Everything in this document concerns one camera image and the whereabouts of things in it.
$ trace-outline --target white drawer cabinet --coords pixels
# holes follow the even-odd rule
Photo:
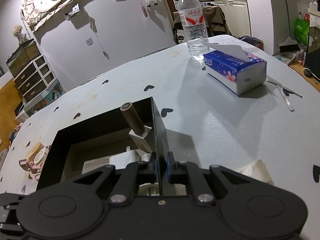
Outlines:
[[[215,0],[222,9],[233,36],[251,36],[249,12],[246,0]]]

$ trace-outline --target cardboard box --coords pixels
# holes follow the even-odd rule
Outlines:
[[[159,177],[167,176],[165,160],[169,150],[164,124],[153,98],[135,102],[133,106],[142,122],[153,128],[159,181]],[[58,131],[44,163],[37,190],[80,175],[86,161],[123,153],[127,146],[137,149],[129,136],[130,130],[120,108],[116,108]],[[164,191],[172,190],[166,182],[160,187]]]
[[[206,71],[211,76],[241,95],[266,81],[267,62],[245,52],[251,62],[245,62],[220,51],[204,54]]]

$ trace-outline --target water bottle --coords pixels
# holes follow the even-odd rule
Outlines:
[[[195,59],[203,59],[209,48],[202,42],[209,42],[201,4],[198,0],[179,0],[177,4],[184,34],[190,54]]]

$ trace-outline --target metal tool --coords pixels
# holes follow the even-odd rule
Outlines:
[[[277,81],[271,81],[270,79],[267,79],[267,81],[268,81],[269,83],[275,84],[275,85],[277,85],[277,86],[279,86],[279,87],[281,87],[281,88],[289,91],[290,93],[293,93],[293,94],[297,95],[298,97],[301,97],[301,98],[302,98],[301,95],[299,95],[299,94],[297,94],[296,92],[293,92],[291,89],[286,88],[285,86],[279,84]]]
[[[287,96],[283,93],[283,91],[281,90],[281,87],[279,85],[277,85],[277,88],[278,88],[281,96],[283,97],[284,101],[287,103],[287,106],[288,106],[289,110],[293,112],[294,111],[293,106],[289,102]]]
[[[120,107],[120,111],[131,127],[132,130],[129,132],[129,135],[139,149],[146,153],[154,152],[153,129],[143,124],[133,104],[130,102],[123,104]]]

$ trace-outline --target wooden floor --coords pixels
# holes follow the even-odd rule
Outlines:
[[[295,72],[299,73],[311,86],[313,86],[316,90],[320,92],[320,82],[313,77],[306,77],[303,73],[305,68],[302,65],[300,65],[298,62],[295,62],[289,65],[289,67],[292,68]]]
[[[18,125],[14,110],[21,100],[12,79],[0,89],[0,152],[9,147],[9,134]]]

